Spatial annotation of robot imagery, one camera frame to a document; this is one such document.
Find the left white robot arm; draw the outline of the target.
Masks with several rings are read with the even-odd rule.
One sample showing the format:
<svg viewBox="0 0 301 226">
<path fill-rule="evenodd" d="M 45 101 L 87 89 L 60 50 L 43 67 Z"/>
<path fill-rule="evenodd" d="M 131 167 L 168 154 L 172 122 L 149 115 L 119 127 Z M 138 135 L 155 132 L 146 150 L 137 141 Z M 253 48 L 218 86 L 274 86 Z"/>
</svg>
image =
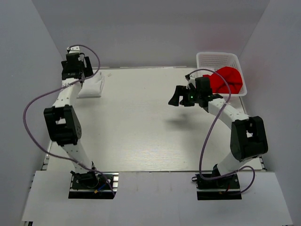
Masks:
<svg viewBox="0 0 301 226">
<path fill-rule="evenodd" d="M 99 176 L 90 171 L 94 164 L 80 142 L 82 128 L 73 107 L 83 87 L 80 79 L 92 75 L 93 70 L 89 58 L 74 50 L 66 54 L 66 60 L 61 64 L 63 89 L 52 107 L 44 109 L 44 118 L 50 139 L 72 159 L 75 173 L 85 174 L 83 182 L 94 188 L 99 184 Z"/>
</svg>

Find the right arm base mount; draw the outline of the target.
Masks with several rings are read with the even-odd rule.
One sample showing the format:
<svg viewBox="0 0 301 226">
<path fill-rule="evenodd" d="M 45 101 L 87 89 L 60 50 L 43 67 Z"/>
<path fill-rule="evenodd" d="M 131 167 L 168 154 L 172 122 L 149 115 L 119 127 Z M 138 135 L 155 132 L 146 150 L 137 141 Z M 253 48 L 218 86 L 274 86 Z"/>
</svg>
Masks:
<svg viewBox="0 0 301 226">
<path fill-rule="evenodd" d="M 199 174 L 191 178 L 196 183 L 198 201 L 241 200 L 238 176 L 204 180 Z"/>
</svg>

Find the white t-shirt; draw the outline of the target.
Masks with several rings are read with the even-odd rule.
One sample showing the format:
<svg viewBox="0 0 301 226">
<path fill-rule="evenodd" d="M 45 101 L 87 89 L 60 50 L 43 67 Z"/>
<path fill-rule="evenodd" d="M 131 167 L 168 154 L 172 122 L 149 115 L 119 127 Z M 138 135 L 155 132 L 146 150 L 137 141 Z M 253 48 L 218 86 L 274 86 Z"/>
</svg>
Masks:
<svg viewBox="0 0 301 226">
<path fill-rule="evenodd" d="M 82 90 L 77 98 L 99 98 L 101 97 L 104 86 L 104 76 L 102 72 L 98 72 L 92 78 L 84 81 Z"/>
</svg>

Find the red t-shirt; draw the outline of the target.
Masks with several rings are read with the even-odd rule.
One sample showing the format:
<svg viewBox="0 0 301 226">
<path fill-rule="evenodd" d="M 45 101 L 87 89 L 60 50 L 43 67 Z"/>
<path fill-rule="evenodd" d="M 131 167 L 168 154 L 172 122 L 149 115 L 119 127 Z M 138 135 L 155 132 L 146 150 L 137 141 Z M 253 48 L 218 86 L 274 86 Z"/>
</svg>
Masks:
<svg viewBox="0 0 301 226">
<path fill-rule="evenodd" d="M 232 67 L 223 67 L 216 71 L 227 82 L 231 94 L 238 94 L 243 86 L 240 72 Z M 224 80 L 216 73 L 204 74 L 203 77 L 209 78 L 213 93 L 228 94 L 229 90 Z"/>
</svg>

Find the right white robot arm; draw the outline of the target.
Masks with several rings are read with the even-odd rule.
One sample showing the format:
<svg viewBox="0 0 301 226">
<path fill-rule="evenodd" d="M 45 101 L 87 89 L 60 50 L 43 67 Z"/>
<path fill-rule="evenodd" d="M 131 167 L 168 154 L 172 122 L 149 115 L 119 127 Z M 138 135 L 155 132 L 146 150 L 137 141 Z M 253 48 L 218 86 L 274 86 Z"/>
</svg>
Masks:
<svg viewBox="0 0 301 226">
<path fill-rule="evenodd" d="M 185 107 L 199 105 L 230 129 L 230 153 L 214 167 L 212 181 L 216 187 L 225 187 L 230 181 L 229 176 L 268 151 L 263 119 L 241 113 L 229 105 L 228 100 L 213 93 L 206 77 L 190 80 L 186 86 L 177 85 L 168 103 Z"/>
</svg>

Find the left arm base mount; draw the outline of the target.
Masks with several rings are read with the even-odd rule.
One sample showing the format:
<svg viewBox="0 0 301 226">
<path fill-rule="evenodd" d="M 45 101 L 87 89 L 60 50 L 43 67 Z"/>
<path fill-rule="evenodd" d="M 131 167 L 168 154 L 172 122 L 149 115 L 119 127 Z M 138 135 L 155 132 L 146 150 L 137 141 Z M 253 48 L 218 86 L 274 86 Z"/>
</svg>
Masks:
<svg viewBox="0 0 301 226">
<path fill-rule="evenodd" d="M 69 199 L 112 200 L 118 189 L 119 173 L 93 172 L 79 174 L 71 171 Z"/>
</svg>

